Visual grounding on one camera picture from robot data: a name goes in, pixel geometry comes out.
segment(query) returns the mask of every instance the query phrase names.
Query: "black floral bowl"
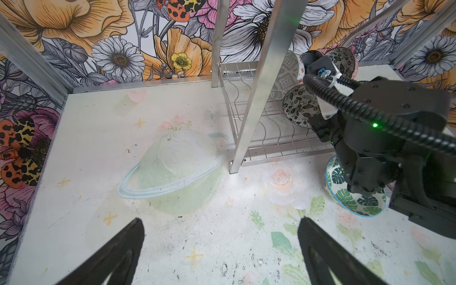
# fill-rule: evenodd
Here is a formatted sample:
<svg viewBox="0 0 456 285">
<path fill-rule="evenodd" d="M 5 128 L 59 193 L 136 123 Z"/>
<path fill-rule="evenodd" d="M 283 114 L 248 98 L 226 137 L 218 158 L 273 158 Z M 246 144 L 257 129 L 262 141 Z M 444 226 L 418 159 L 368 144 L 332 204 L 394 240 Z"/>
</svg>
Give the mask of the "black floral bowl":
<svg viewBox="0 0 456 285">
<path fill-rule="evenodd" d="M 351 50 L 346 47 L 336 47 L 325 55 L 331 58 L 343 76 L 355 78 L 358 73 L 358 60 Z"/>
<path fill-rule="evenodd" d="M 282 103 L 285 116 L 294 124 L 311 128 L 309 117 L 321 113 L 315 95 L 310 94 L 304 85 L 293 87 Z"/>
<path fill-rule="evenodd" d="M 358 193 L 350 193 L 347 190 L 347 183 L 343 177 L 337 156 L 328 161 L 323 182 L 329 197 L 355 215 L 371 218 L 379 215 L 385 209 L 385 189 L 372 194 L 370 197 Z"/>
</svg>

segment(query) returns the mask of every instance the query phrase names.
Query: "daisy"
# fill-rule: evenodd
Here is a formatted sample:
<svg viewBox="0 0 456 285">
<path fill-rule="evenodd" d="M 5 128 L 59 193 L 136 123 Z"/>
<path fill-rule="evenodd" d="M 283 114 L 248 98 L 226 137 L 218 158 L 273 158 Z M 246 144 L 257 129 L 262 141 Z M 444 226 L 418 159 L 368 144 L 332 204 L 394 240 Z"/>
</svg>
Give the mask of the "daisy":
<svg viewBox="0 0 456 285">
<path fill-rule="evenodd" d="M 339 0 L 317 0 L 309 3 L 301 17 L 300 24 L 317 26 L 329 21 L 334 11 L 327 10 Z M 242 62 L 257 60 L 266 37 L 275 0 L 252 0 L 252 4 L 239 5 L 233 13 L 244 22 L 234 24 L 225 31 L 222 39 L 220 55 L 227 56 L 223 62 Z M 298 56 L 307 52 L 312 45 L 312 38 L 321 31 L 308 32 L 298 29 L 293 37 L 290 50 Z"/>
<path fill-rule="evenodd" d="M 416 73 L 426 77 L 451 70 L 456 65 L 456 38 L 436 36 L 410 59 L 409 64 Z"/>
<path fill-rule="evenodd" d="M 100 40 L 93 46 L 93 59 L 118 82 L 132 82 L 145 69 L 144 56 L 137 47 L 118 37 Z"/>
</svg>

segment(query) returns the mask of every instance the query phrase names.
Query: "orange flower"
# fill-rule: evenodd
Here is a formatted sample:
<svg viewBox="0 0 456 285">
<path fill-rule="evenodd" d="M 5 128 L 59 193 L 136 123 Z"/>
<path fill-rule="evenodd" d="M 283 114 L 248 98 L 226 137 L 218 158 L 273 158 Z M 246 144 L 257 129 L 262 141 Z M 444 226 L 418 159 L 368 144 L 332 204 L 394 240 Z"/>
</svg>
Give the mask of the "orange flower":
<svg viewBox="0 0 456 285">
<path fill-rule="evenodd" d="M 168 30 L 168 47 L 154 36 L 155 52 L 167 67 L 166 72 L 185 77 L 211 75 L 212 45 L 199 37 L 190 39 L 180 29 Z"/>
<path fill-rule="evenodd" d="M 447 2 L 448 0 L 411 0 L 402 7 L 391 26 L 407 25 L 400 31 L 404 32 L 421 20 L 432 18 Z"/>
<path fill-rule="evenodd" d="M 388 0 L 378 0 L 376 10 L 382 9 Z M 355 30 L 362 22 L 369 18 L 375 0 L 344 0 L 339 1 L 330 10 L 334 16 L 326 23 L 309 27 L 309 32 L 320 30 L 321 35 L 312 39 L 311 50 L 331 47 L 341 41 L 350 32 Z"/>
<path fill-rule="evenodd" d="M 2 12 L 42 52 L 41 37 L 77 44 L 92 55 L 98 41 L 133 24 L 128 0 L 0 0 Z"/>
</svg>

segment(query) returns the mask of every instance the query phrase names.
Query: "patterned bowl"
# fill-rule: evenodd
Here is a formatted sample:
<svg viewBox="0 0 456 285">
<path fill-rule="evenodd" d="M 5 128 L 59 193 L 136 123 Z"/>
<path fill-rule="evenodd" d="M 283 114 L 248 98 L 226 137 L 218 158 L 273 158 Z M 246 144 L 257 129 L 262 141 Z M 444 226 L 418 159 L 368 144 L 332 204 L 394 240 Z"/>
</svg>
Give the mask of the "patterned bowl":
<svg viewBox="0 0 456 285">
<path fill-rule="evenodd" d="M 372 194 L 370 197 L 358 193 L 350 193 L 347 190 L 347 183 L 343 177 L 337 156 L 329 160 L 323 180 L 329 197 L 334 198 L 355 215 L 371 218 L 379 215 L 385 209 L 386 194 L 384 189 Z"/>
<path fill-rule="evenodd" d="M 276 101 L 282 100 L 288 90 L 296 86 L 300 71 L 299 58 L 292 51 L 287 51 L 285 59 L 275 79 L 269 98 Z"/>
<path fill-rule="evenodd" d="M 311 128 L 309 116 L 321 113 L 316 96 L 310 94 L 304 85 L 298 85 L 287 92 L 282 108 L 292 123 L 304 128 Z"/>
<path fill-rule="evenodd" d="M 343 76 L 354 78 L 358 73 L 358 60 L 348 48 L 336 47 L 328 51 L 325 55 L 331 58 Z"/>
</svg>

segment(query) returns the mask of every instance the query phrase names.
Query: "leaf patterned bowl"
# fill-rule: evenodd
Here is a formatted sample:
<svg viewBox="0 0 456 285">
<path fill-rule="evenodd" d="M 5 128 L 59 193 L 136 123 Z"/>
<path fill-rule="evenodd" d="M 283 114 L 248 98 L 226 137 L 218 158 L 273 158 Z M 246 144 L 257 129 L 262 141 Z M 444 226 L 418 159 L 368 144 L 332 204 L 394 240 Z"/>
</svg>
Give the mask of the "leaf patterned bowl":
<svg viewBox="0 0 456 285">
<path fill-rule="evenodd" d="M 337 156 L 331 158 L 326 165 L 326 175 L 323 180 L 328 195 L 355 215 L 371 218 L 379 215 L 385 209 L 386 194 L 384 189 L 370 197 L 350 193 L 347 190 L 347 183 Z"/>
</svg>

